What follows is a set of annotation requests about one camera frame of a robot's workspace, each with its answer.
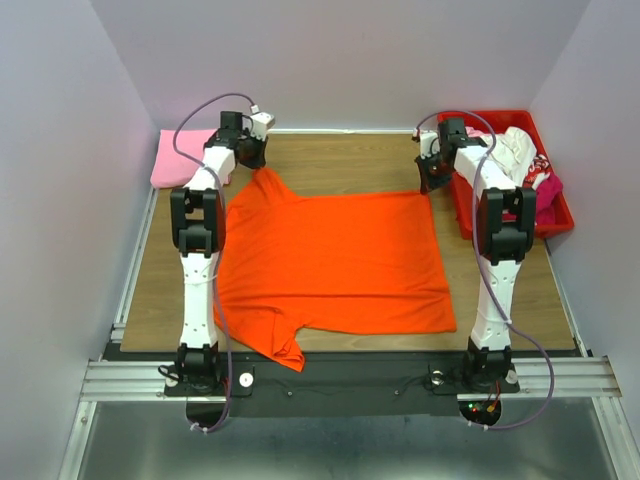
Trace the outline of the orange t-shirt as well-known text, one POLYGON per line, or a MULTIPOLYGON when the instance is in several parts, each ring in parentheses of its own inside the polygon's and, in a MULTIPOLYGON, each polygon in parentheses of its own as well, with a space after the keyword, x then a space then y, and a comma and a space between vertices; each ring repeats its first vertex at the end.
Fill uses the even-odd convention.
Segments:
POLYGON ((296 335, 456 330, 428 197, 416 191, 305 197, 256 171, 227 208, 218 327, 294 371, 296 335))

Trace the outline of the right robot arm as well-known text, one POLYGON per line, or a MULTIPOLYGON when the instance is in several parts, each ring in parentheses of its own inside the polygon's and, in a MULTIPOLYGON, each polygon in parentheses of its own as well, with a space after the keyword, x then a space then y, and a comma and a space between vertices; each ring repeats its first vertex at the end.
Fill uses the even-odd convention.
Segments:
POLYGON ((434 131, 417 126, 412 133, 420 145, 415 163, 422 194, 447 185, 455 174, 472 187, 472 246, 480 288, 476 320, 457 379, 472 390, 515 379, 513 295, 535 233, 536 193, 502 171, 493 159, 498 139, 492 129, 488 133, 488 141, 470 136, 461 116, 440 121, 434 131))

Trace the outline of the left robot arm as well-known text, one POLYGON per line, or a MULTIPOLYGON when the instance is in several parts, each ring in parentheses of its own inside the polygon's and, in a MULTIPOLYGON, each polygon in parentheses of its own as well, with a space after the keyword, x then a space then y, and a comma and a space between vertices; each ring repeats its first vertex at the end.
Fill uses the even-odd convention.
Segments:
POLYGON ((174 151, 193 161, 198 169, 170 194, 171 233, 179 252, 184 285, 184 310, 176 359, 159 371, 172 395, 207 396, 224 388, 219 366, 218 335, 214 320, 217 270, 226 239, 223 183, 241 164, 250 169, 265 166, 268 131, 274 116, 258 106, 249 115, 220 113, 220 125, 203 145, 200 159, 178 147, 174 151))

